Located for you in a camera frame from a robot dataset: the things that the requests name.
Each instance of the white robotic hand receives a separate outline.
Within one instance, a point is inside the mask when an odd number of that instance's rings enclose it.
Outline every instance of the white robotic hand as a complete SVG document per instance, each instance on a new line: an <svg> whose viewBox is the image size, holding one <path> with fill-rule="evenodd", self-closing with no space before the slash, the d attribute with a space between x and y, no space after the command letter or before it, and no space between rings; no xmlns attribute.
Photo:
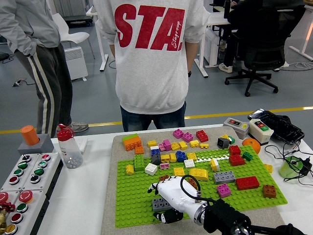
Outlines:
<svg viewBox="0 0 313 235"><path fill-rule="evenodd" d="M169 179L159 183L153 183L149 187L148 193L155 189L156 194L159 193L175 210L187 213L195 223L201 225L201 217L207 203L206 201L198 201L189 197L180 187L181 179L182 177L180 176L171 176ZM182 186L191 196L199 196L197 190L186 180L182 181Z"/></svg>

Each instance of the table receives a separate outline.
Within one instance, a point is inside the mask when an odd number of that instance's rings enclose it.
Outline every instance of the table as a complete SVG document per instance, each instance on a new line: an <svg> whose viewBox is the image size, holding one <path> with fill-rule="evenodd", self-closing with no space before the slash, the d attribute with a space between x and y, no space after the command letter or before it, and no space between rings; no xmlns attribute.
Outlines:
<svg viewBox="0 0 313 235"><path fill-rule="evenodd" d="M93 6L87 11L86 16L93 16L94 22L96 22L98 20L98 13L95 11L95 8ZM99 43L99 48L100 48L101 59L102 59L102 64L100 66L100 72L103 72L106 65L107 65L109 55L104 54L103 47L102 47L102 41L101 41L102 40L101 34L100 34L100 31L99 31L96 24L95 24L95 27L96 27L96 32L97 32L97 38L98 38L98 43Z"/></svg>
<svg viewBox="0 0 313 235"><path fill-rule="evenodd" d="M224 12L213 12L210 14L207 26L223 25L223 24L230 24L227 21L227 19L224 18ZM206 71L203 68L204 45L205 45L205 35L203 35L201 39L199 59L195 59L195 63L198 66L203 77L207 78L209 77L209 75L206 73Z"/></svg>
<svg viewBox="0 0 313 235"><path fill-rule="evenodd" d="M307 37L306 39L302 42L301 44L301 49L297 49L293 46L289 46L290 49L298 52L300 55L306 57L307 59L313 61L313 57L309 56L308 54L305 53L305 49L307 48L308 41L310 39L311 33L312 33L312 28L313 28L313 6L305 5L306 11L310 13L310 16L307 20L307 25L306 25L306 32L307 32Z"/></svg>
<svg viewBox="0 0 313 235"><path fill-rule="evenodd" d="M220 125L207 125L185 127L184 129L219 127ZM148 132L170 131L151 130ZM75 170L65 166L61 171L58 182L50 199L50 205L45 213L38 235L82 235L101 234L106 187L109 177L111 146L116 135L133 134L112 133L88 136L88 144L83 153L84 163ZM59 151L57 139L52 139L55 149ZM271 155L265 154L264 146L259 153L262 161L273 166L272 177L288 200L287 205L278 206L278 210L286 224L292 223L305 234L313 234L312 221L313 203L309 195L313 195L313 187L305 187L297 181L283 182L278 174L282 161L275 160ZM312 150L302 142L300 148L303 152ZM311 177L302 179L303 183L312 184Z"/></svg>

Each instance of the radiator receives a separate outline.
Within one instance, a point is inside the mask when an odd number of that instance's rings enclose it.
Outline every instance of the radiator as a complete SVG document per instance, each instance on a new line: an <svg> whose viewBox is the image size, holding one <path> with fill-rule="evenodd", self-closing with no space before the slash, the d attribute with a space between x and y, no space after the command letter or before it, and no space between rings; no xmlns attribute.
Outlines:
<svg viewBox="0 0 313 235"><path fill-rule="evenodd" d="M86 82L88 72L82 48L72 47L65 49L64 52L71 80L82 78Z"/></svg>

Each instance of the gray hoodie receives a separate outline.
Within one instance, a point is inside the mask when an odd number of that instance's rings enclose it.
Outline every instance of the gray hoodie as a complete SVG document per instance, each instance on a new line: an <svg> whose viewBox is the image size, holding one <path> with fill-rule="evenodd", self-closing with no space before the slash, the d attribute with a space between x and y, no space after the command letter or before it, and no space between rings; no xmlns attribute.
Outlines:
<svg viewBox="0 0 313 235"><path fill-rule="evenodd" d="M12 52L34 55L36 46L57 47L60 35L46 0L0 0L0 35Z"/></svg>

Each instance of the gray block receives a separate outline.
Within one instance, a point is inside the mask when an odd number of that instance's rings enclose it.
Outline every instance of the gray block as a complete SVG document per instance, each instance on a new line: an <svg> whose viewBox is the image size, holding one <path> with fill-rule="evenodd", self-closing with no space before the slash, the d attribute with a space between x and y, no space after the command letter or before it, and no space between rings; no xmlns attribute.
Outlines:
<svg viewBox="0 0 313 235"><path fill-rule="evenodd" d="M214 182L217 185L234 183L236 181L236 177L233 171L224 171L214 173Z"/></svg>
<svg viewBox="0 0 313 235"><path fill-rule="evenodd" d="M166 200L163 198L152 199L153 212L163 212L173 208Z"/></svg>
<svg viewBox="0 0 313 235"><path fill-rule="evenodd" d="M23 140L23 142L20 144L18 148L18 152L23 154L32 154L32 153L52 153L54 146L50 139L49 134L39 134L39 143L29 146L27 145L26 141Z"/></svg>

